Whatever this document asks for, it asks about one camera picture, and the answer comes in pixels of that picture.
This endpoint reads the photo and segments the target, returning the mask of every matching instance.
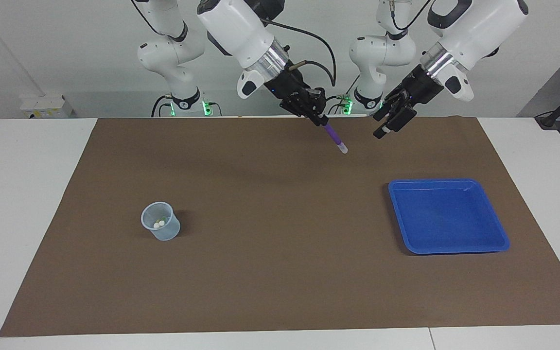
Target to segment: purple marker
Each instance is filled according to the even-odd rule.
[[[340,151],[344,155],[346,155],[347,152],[349,152],[349,149],[347,149],[347,146],[345,146],[345,144],[340,140],[340,137],[338,137],[338,134],[336,133],[336,131],[334,131],[332,126],[328,123],[323,128],[325,129],[325,131],[327,131],[327,135],[330,135],[336,146],[338,146],[338,149],[340,149]]]

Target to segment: robotic arm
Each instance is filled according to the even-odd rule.
[[[443,89],[459,100],[472,100],[474,93],[466,73],[481,58],[498,53],[527,14],[524,0],[436,1],[427,20],[441,39],[373,114],[378,122],[384,120],[373,135],[382,138],[390,131],[399,131],[416,116],[416,104],[428,103]]]
[[[284,8],[284,2],[274,2],[274,7],[280,8],[274,14],[268,13],[262,3],[255,0],[202,0],[198,6],[198,18],[216,44],[233,55],[243,68],[237,84],[238,95],[245,99],[260,87],[267,87],[281,100],[282,108],[298,117],[309,118],[315,126],[323,126],[336,146],[346,153],[347,147],[329,126],[324,114],[325,90],[312,89],[304,82],[304,77],[289,59],[287,49],[261,22],[259,16],[268,19],[277,15]]]
[[[149,71],[160,74],[168,83],[171,100],[184,113],[201,111],[202,93],[191,71],[181,64],[204,53],[204,41],[190,31],[178,10],[177,0],[135,0],[140,2],[146,19],[161,35],[138,49],[138,59]]]
[[[353,96],[367,113],[375,111],[382,100],[386,86],[383,68],[407,66],[416,55],[416,44],[407,29],[397,29],[397,26],[402,29],[407,26],[412,0],[380,0],[379,3],[376,19],[386,35],[359,37],[349,49],[349,57],[360,69]],[[396,26],[391,9],[395,9]]]

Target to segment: brown table surface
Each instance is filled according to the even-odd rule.
[[[478,121],[332,123],[348,155],[307,120],[99,120],[0,336],[560,324],[560,262]],[[407,251],[387,184],[451,177],[508,251]]]

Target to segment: clear plastic cup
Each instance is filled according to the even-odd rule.
[[[178,235],[180,221],[174,215],[174,210],[166,202],[155,202],[142,212],[142,226],[149,230],[160,241],[169,241]],[[155,228],[155,223],[164,221],[165,225]]]

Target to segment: blue plastic tray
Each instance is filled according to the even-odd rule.
[[[403,241],[416,254],[509,249],[481,185],[472,179],[396,180],[388,186]]]

